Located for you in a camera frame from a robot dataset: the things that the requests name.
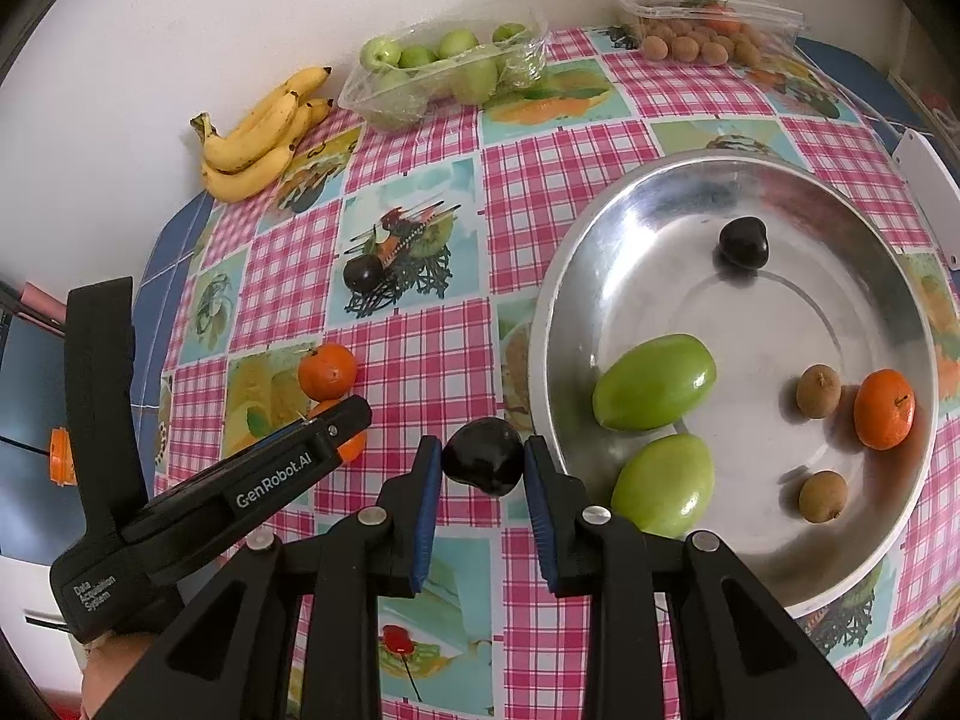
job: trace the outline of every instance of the metal bowl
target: metal bowl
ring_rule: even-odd
[[[720,229],[760,217],[770,261],[756,275],[718,258]],[[600,373],[642,341],[690,333],[717,381],[682,423],[606,430],[592,413]],[[841,405],[796,409],[797,377],[840,372]],[[913,386],[906,441],[866,450],[853,431],[856,386],[893,367]],[[933,346],[923,313],[880,234],[831,187],[785,162],[701,151],[661,159],[608,187],[580,215],[547,271],[529,360],[536,430],[593,503],[608,505],[621,466],[674,431],[702,437],[716,483],[697,528],[718,533],[794,616],[829,603],[894,544],[923,486],[937,423]],[[796,500],[811,472],[847,479],[850,501],[811,525]]]

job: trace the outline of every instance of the silver bolt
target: silver bolt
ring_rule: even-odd
[[[244,543],[253,550],[253,552],[261,552],[265,549],[270,549],[270,545],[274,543],[274,532],[270,528],[266,528],[261,525],[259,528],[253,529],[247,533],[247,537],[244,538]]]
[[[606,525],[611,518],[610,510],[604,509],[602,506],[587,506],[583,510],[582,516],[584,522],[589,523],[589,525]]]
[[[716,552],[720,547],[720,539],[716,533],[710,531],[697,531],[693,533],[693,546],[701,552]]]
[[[366,509],[360,509],[357,519],[361,525],[380,525],[387,519],[387,509],[381,509],[379,506],[368,506]]]

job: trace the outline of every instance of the plastic container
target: plastic container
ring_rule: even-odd
[[[616,0],[616,5],[621,25],[649,59],[755,66],[765,53],[793,52],[805,27],[803,13],[770,0]],[[666,56],[660,56],[663,45],[643,42],[651,35],[666,43]],[[692,38],[696,50],[689,42],[678,46],[678,37]],[[718,47],[704,51],[707,43],[719,44],[723,52]]]
[[[423,46],[439,53],[443,36],[469,30],[479,45],[421,67],[400,69],[381,64],[368,70],[358,60],[337,104],[366,119],[379,132],[416,127],[438,106],[483,105],[498,95],[534,85],[544,72],[547,25],[535,10],[509,1],[482,2],[456,15],[405,26],[382,36],[402,49]],[[509,39],[493,42],[501,25],[524,28]]]

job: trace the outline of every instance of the dark plum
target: dark plum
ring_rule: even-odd
[[[762,268],[770,257],[766,225],[757,217],[729,221],[720,230],[720,253],[738,268],[747,271]]]
[[[362,254],[344,265],[344,284],[360,295],[371,293],[383,283],[383,263],[375,254]]]
[[[499,497],[523,476],[523,443],[511,425],[496,416],[468,422],[450,437],[440,467],[454,482]]]

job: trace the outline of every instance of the tablecloth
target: tablecloth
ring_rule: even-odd
[[[325,143],[301,175],[237,205],[203,199],[188,221],[203,225],[194,247],[174,254],[167,280],[148,274],[143,288],[184,285],[176,314],[163,319],[172,328],[143,346],[138,337],[137,354],[147,348],[151,363],[134,392],[157,393],[157,435],[140,436],[152,447],[155,489],[308,408],[296,362],[320,341],[354,352],[354,391],[370,401],[374,424],[356,464],[272,518],[285,541],[371,504],[384,479],[407,469],[423,433],[445,439],[495,413],[529,431],[517,372],[536,287],[576,215],[663,154],[776,153],[832,183],[877,225],[914,281],[936,343],[941,419],[920,503],[870,576],[799,621],[872,715],[889,716],[939,661],[960,615],[960,323],[904,180],[856,111],[792,58],[752,71],[651,64],[620,30],[597,28],[554,32],[549,59],[557,93],[548,100],[482,112],[450,106],[394,138],[337,111],[301,145],[303,153]],[[392,208],[412,216],[437,199],[459,205],[456,220],[434,225],[411,287],[384,305],[352,299],[342,279],[347,250],[372,229],[382,240]],[[171,340],[157,354],[164,332]],[[578,717],[587,604],[557,601],[541,581],[522,491],[496,500],[445,481],[438,522],[424,594],[381,599],[381,625],[402,627],[416,645],[408,677],[381,642],[384,716]],[[665,619],[661,651],[668,716],[676,716]],[[298,680],[295,669],[294,715]]]

